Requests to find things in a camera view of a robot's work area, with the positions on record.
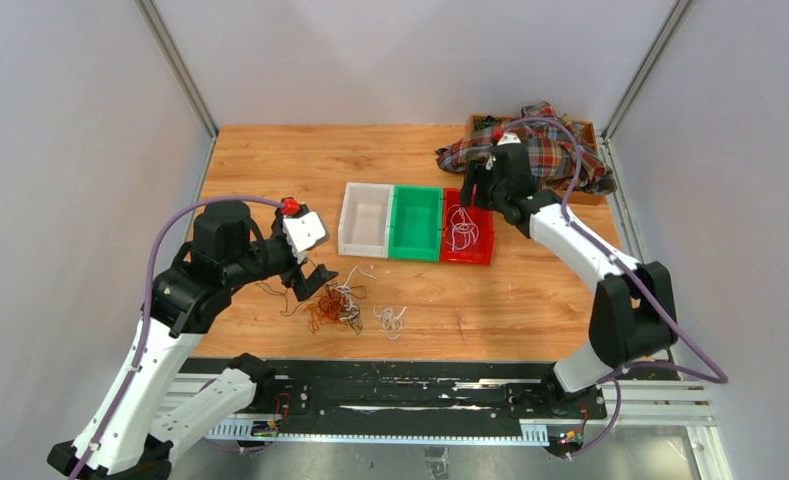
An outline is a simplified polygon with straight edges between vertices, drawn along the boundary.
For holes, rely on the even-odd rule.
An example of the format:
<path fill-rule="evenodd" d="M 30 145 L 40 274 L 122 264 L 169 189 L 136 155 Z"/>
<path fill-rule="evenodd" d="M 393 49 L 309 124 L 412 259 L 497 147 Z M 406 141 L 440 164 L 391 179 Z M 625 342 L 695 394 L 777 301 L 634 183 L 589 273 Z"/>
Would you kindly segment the wooden tray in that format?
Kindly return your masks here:
<path fill-rule="evenodd" d="M 558 196 L 559 201 L 565 200 L 571 204 L 599 205 L 605 202 L 605 198 L 608 195 L 598 196 L 576 191 L 574 189 L 575 179 L 571 181 L 571 185 L 564 191 L 557 192 L 549 188 L 538 188 L 535 177 L 532 174 L 526 148 L 522 143 L 497 146 L 496 142 L 501 132 L 504 132 L 504 129 L 499 127 L 492 135 L 492 145 L 489 147 L 489 153 L 482 160 L 488 160 L 492 156 L 507 160 L 507 180 L 505 182 L 507 196 L 554 193 Z M 463 203 L 463 184 L 460 198 Z"/>

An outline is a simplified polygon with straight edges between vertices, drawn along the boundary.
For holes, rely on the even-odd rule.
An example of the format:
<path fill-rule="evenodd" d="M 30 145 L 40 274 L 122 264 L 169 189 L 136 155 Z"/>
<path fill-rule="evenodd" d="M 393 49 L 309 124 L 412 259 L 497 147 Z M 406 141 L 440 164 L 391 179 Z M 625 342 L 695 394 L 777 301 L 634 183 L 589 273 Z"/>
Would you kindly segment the red plastic bin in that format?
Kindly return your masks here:
<path fill-rule="evenodd" d="M 440 260 L 444 263 L 489 265 L 495 244 L 494 214 L 459 202 L 460 191 L 443 189 Z"/>

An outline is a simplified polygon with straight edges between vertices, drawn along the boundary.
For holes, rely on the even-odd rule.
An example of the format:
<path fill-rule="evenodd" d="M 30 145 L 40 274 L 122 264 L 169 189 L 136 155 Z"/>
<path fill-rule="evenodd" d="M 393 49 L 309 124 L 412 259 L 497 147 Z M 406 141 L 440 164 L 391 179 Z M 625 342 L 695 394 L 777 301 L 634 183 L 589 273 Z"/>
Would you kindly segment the plaid flannel shirt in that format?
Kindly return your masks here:
<path fill-rule="evenodd" d="M 559 115 L 546 101 L 522 107 L 515 117 L 474 115 L 466 135 L 435 150 L 437 166 L 448 173 L 463 173 L 470 161 L 487 157 L 499 127 L 521 140 L 538 188 L 564 191 L 575 179 L 574 189 L 579 192 L 605 196 L 616 191 L 614 173 L 599 157 L 593 129 Z"/>

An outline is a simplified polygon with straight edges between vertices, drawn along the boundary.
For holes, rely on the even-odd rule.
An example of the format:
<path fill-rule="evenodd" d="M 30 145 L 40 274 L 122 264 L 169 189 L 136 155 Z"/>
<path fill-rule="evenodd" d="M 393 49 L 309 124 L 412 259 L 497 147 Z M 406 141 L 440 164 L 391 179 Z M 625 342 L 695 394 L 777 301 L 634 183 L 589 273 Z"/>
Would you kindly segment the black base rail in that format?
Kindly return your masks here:
<path fill-rule="evenodd" d="M 561 394 L 543 362 L 273 359 L 275 396 L 207 430 L 211 441 L 543 447 L 563 455 L 607 416 L 600 388 Z"/>

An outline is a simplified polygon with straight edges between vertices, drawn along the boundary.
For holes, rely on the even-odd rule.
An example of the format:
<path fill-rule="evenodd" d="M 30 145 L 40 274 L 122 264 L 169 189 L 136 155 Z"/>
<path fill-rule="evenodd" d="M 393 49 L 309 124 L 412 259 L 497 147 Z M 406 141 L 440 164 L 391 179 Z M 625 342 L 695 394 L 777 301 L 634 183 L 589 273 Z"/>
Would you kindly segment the white plastic bin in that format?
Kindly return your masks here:
<path fill-rule="evenodd" d="M 338 224 L 338 254 L 388 258 L 395 186 L 347 182 Z"/>

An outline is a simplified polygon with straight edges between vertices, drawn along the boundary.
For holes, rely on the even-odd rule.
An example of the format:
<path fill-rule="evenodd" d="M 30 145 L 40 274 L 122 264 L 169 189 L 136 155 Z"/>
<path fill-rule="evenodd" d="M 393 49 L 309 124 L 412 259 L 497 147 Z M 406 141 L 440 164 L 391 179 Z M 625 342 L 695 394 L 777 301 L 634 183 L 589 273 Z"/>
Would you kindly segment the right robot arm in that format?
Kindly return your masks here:
<path fill-rule="evenodd" d="M 522 144 L 493 146 L 487 158 L 469 162 L 460 202 L 500 213 L 556 255 L 594 295 L 587 340 L 554 364 L 541 390 L 550 414 L 568 416 L 581 404 L 581 391 L 676 342 L 662 317 L 675 313 L 668 269 L 616 249 L 579 222 L 554 191 L 537 188 Z"/>

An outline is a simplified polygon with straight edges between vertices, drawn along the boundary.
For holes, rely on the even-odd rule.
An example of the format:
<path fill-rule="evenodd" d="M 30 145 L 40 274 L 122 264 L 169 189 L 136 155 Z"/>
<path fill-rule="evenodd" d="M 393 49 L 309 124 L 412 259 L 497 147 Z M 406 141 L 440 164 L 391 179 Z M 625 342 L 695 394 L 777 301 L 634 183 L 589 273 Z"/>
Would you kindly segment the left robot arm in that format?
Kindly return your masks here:
<path fill-rule="evenodd" d="M 317 212 L 291 197 L 276 201 L 264 235 L 253 203 L 233 195 L 183 208 L 194 215 L 192 237 L 166 270 L 147 270 L 133 343 L 83 431 L 52 447 L 54 470 L 70 479 L 166 479 L 231 414 L 282 408 L 274 368 L 246 353 L 181 406 L 160 412 L 177 373 L 241 289 L 275 277 L 304 301 L 335 276 L 324 265 L 303 270 L 309 252 L 330 237 Z"/>

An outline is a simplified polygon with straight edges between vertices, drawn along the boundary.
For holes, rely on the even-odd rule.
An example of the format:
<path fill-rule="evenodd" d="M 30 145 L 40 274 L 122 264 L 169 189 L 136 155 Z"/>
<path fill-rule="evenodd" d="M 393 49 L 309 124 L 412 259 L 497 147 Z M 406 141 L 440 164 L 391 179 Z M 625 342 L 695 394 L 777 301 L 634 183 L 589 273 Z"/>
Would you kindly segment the green plastic bin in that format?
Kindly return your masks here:
<path fill-rule="evenodd" d="M 439 187 L 396 185 L 393 196 L 389 257 L 439 262 L 443 191 Z"/>

